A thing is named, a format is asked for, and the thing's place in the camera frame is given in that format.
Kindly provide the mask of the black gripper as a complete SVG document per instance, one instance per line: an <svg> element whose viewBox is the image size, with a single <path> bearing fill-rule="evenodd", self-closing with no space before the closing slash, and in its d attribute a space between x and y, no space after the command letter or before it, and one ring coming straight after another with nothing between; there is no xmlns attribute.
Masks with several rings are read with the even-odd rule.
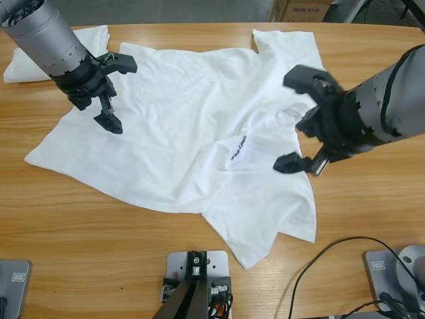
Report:
<svg viewBox="0 0 425 319"><path fill-rule="evenodd" d="M292 152L276 159L273 169L280 173L306 172L318 176L327 164L347 160L376 147L376 95L372 90L350 90L329 94L308 92L316 106L296 124L322 146L313 157Z"/></svg>
<svg viewBox="0 0 425 319"><path fill-rule="evenodd" d="M66 71L63 75L52 76L56 86L67 95L69 101L83 111L98 97L102 110L94 120L106 131L113 134L122 134L121 121L114 115L111 97L116 95L112 81L103 73L104 67L114 59L113 53L106 53L94 57L86 53L79 66L73 71Z"/></svg>

